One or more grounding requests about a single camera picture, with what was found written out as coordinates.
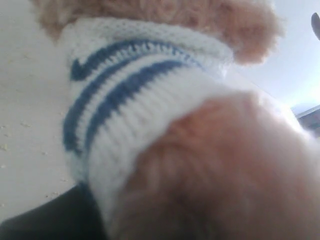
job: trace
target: black fabric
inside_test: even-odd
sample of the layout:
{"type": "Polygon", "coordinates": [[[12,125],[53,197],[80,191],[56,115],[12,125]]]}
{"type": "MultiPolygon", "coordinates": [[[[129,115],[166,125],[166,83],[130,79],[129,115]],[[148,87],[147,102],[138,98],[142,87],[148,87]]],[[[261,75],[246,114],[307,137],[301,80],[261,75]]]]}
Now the black fabric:
{"type": "Polygon", "coordinates": [[[0,225],[0,240],[108,240],[96,208],[74,187],[0,225]]]}

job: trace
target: blue stripe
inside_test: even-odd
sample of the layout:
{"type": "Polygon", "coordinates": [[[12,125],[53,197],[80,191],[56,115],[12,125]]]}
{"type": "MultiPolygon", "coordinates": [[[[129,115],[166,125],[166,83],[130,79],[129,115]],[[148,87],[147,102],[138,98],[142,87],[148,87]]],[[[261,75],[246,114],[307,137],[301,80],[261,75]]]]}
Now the blue stripe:
{"type": "Polygon", "coordinates": [[[152,82],[159,74],[167,74],[169,71],[182,66],[186,66],[186,64],[176,60],[154,63],[132,74],[116,86],[114,90],[105,97],[90,121],[85,137],[86,151],[88,153],[90,152],[99,127],[111,117],[112,112],[119,111],[121,105],[125,104],[128,99],[133,99],[135,94],[145,87],[147,83],[152,82]]]}
{"type": "Polygon", "coordinates": [[[128,59],[120,62],[112,67],[104,70],[93,82],[91,82],[81,93],[80,97],[75,101],[74,105],[70,108],[63,125],[63,144],[66,151],[75,151],[76,154],[80,155],[81,151],[78,148],[76,129],[78,121],[82,116],[86,105],[90,102],[92,96],[94,96],[100,87],[106,82],[110,76],[115,74],[121,68],[127,66],[132,61],[138,59],[128,59]]]}
{"type": "Polygon", "coordinates": [[[89,56],[86,63],[83,65],[80,64],[79,60],[75,60],[71,67],[71,80],[73,81],[84,81],[88,76],[92,74],[94,70],[96,70],[100,64],[106,61],[107,58],[116,55],[120,51],[126,51],[128,49],[133,49],[137,52],[138,49],[142,47],[146,47],[147,51],[144,54],[155,54],[155,53],[162,53],[165,54],[164,48],[171,49],[172,55],[183,55],[185,61],[191,61],[198,67],[202,67],[198,62],[196,62],[192,57],[184,52],[183,50],[174,47],[169,43],[163,43],[158,41],[151,41],[151,40],[142,40],[142,39],[133,39],[133,40],[126,40],[117,42],[112,44],[108,47],[102,48],[99,51],[93,53],[89,56]],[[150,49],[148,44],[152,44],[155,46],[154,49],[150,49]]]}

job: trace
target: tan fur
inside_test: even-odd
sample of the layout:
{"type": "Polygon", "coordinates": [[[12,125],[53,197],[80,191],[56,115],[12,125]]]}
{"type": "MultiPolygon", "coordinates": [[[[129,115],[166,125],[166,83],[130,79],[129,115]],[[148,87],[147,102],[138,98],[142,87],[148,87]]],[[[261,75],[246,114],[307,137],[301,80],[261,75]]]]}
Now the tan fur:
{"type": "Polygon", "coordinates": [[[82,17],[117,17],[180,25],[229,44],[240,64],[260,63],[282,34],[266,0],[31,0],[54,39],[82,17]]]}
{"type": "Polygon", "coordinates": [[[320,239],[314,143],[254,95],[213,99],[138,158],[112,239],[320,239]]]}

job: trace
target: knitted sweater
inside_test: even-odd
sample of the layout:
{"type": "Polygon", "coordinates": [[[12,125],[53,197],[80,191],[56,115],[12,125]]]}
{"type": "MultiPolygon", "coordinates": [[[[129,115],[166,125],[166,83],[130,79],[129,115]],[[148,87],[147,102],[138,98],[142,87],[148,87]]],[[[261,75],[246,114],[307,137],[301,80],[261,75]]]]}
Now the knitted sweater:
{"type": "Polygon", "coordinates": [[[233,53],[190,29],[115,18],[80,19],[62,43],[71,69],[69,168],[109,223],[137,155],[174,120],[230,91],[220,80],[233,53]]]}

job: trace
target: plush toy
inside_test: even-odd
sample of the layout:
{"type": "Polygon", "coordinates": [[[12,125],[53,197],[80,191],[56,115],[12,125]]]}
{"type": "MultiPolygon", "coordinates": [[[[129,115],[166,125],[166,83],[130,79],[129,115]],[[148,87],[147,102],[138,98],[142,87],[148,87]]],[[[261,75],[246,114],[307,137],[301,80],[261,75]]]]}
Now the plush toy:
{"type": "Polygon", "coordinates": [[[282,34],[267,0],[32,0],[65,49],[63,143],[112,240],[320,239],[319,146],[225,86],[282,34]]]}

